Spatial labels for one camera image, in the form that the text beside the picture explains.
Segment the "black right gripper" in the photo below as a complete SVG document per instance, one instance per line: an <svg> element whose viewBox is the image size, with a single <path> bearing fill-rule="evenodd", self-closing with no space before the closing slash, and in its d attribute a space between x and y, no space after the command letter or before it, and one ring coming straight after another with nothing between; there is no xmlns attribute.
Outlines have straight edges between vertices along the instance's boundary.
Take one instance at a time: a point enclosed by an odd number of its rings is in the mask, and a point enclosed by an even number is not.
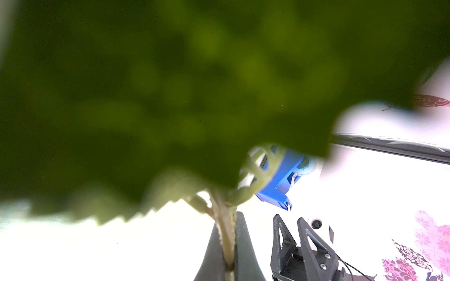
<svg viewBox="0 0 450 281"><path fill-rule="evenodd" d="M341 260L309 226L297 221L301 248L279 214L273 218L272 277L275 281L374 281L375 276L355 275L356 268Z"/></svg>

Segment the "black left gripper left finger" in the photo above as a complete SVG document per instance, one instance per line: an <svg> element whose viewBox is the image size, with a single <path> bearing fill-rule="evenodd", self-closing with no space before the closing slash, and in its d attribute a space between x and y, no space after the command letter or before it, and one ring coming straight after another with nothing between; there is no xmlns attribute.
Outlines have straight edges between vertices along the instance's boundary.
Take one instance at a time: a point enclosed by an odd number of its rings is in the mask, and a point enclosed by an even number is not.
<svg viewBox="0 0 450 281"><path fill-rule="evenodd" d="M225 261L217 225L213 225L202 264L194 281L225 281Z"/></svg>

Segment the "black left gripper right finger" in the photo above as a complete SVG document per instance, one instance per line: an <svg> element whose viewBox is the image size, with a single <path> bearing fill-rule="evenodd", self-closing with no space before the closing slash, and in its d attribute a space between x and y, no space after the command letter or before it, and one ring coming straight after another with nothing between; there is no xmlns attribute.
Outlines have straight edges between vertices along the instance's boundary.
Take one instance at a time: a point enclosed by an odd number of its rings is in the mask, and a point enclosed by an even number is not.
<svg viewBox="0 0 450 281"><path fill-rule="evenodd" d="M234 275L236 281L265 281L242 212L237 212Z"/></svg>

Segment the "blue tape dispenser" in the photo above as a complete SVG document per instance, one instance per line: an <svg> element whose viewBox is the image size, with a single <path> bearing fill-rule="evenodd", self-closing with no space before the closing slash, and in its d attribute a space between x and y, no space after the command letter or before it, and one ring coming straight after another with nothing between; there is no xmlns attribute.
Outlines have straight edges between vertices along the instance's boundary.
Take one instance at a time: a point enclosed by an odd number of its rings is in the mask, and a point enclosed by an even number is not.
<svg viewBox="0 0 450 281"><path fill-rule="evenodd" d="M302 178L294 173L295 167L306 154L288 150L272 180L255 195L263 202L290 211L293 207L287 193Z"/></svg>

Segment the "clear tape roll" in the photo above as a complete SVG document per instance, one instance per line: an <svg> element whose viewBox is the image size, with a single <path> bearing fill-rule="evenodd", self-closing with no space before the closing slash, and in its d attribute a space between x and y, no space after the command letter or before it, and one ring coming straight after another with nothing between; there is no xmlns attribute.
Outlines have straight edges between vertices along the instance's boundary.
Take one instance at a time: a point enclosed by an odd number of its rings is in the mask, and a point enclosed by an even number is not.
<svg viewBox="0 0 450 281"><path fill-rule="evenodd" d="M295 167L294 173L305 176L313 173L317 167L317 160L314 156L305 155L303 160Z"/></svg>

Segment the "dark pink artificial rose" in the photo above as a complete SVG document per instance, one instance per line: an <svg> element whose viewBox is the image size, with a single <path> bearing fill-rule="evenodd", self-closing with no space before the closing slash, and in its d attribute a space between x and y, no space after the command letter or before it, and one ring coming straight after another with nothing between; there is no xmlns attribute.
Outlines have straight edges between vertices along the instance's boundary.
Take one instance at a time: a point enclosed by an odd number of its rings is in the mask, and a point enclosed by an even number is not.
<svg viewBox="0 0 450 281"><path fill-rule="evenodd" d="M448 1L2 1L1 206L104 224L186 200L209 279L261 280L237 207L342 112L416 110Z"/></svg>

